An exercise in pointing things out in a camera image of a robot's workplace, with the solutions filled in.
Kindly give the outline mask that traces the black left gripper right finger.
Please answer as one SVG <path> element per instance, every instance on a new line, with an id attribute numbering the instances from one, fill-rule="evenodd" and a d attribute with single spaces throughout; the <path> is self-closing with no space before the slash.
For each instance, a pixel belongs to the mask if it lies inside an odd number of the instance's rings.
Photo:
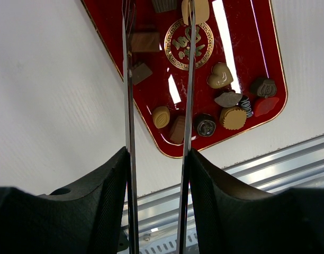
<path id="1" fill-rule="evenodd" d="M 200 253 L 324 253 L 324 188 L 271 194 L 190 152 Z"/>

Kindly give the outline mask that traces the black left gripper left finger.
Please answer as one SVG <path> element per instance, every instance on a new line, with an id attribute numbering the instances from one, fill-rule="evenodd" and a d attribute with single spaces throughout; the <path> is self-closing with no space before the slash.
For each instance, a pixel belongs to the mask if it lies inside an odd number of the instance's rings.
<path id="1" fill-rule="evenodd" d="M 121 148 L 49 195 L 0 187 L 0 253 L 116 253 L 128 168 Z"/>

